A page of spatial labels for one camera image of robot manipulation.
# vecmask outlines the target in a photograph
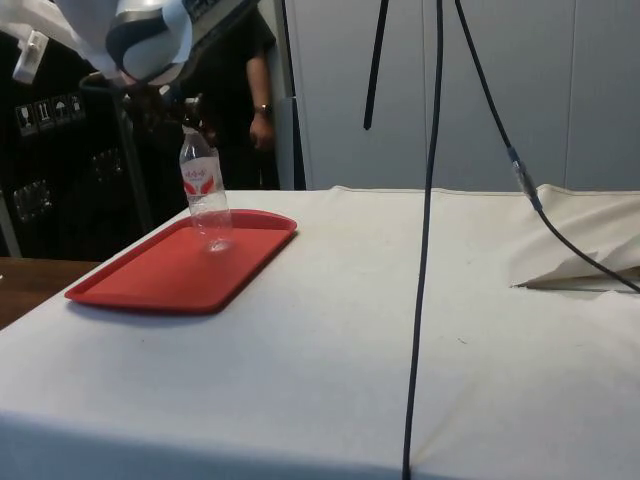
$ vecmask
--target white cloth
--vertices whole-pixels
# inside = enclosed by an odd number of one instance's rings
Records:
[[[539,195],[556,228],[591,258],[617,272],[640,266],[640,192],[576,193],[545,185]],[[557,280],[602,275],[550,235],[537,218],[521,215],[513,227],[513,285],[552,286]],[[628,290],[621,284],[612,286]]]
[[[222,313],[0,332],[0,478],[399,478],[422,198],[231,193],[300,233]],[[415,478],[640,477],[640,301],[510,288],[529,210],[435,194]]]

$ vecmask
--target hand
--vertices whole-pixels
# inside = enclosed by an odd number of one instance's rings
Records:
[[[263,152],[273,150],[275,132],[273,125],[271,125],[269,119],[263,114],[256,113],[254,115],[251,128],[249,129],[249,135],[256,150]]]

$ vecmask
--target metal pole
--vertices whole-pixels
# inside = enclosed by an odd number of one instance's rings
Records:
[[[124,151],[127,171],[129,172],[129,181],[131,182],[131,190],[133,191],[138,220],[140,221],[142,233],[146,234],[153,229],[153,220],[151,217],[151,207],[149,206],[149,197],[147,196],[147,188],[138,158],[138,151],[133,141],[133,125],[122,107],[122,98],[117,94],[113,95],[113,103],[116,122],[118,124],[118,133],[120,134],[120,143]]]

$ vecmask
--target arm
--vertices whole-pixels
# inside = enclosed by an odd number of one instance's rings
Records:
[[[254,107],[271,105],[271,81],[264,52],[260,52],[247,62],[247,79]],[[254,114],[250,135],[256,149],[263,151],[273,149],[275,132],[269,115],[259,111]]]

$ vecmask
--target cable connector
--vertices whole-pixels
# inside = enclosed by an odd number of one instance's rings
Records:
[[[533,179],[527,171],[527,167],[524,162],[520,160],[515,148],[509,147],[507,151],[509,152],[509,158],[511,158],[511,164],[513,165],[513,170],[516,174],[516,178],[518,179],[518,183],[520,184],[522,193],[527,196],[531,205],[533,205],[533,209],[536,212],[541,212],[542,203],[540,202],[540,198],[538,198],[538,191],[536,190],[535,183],[533,183]]]

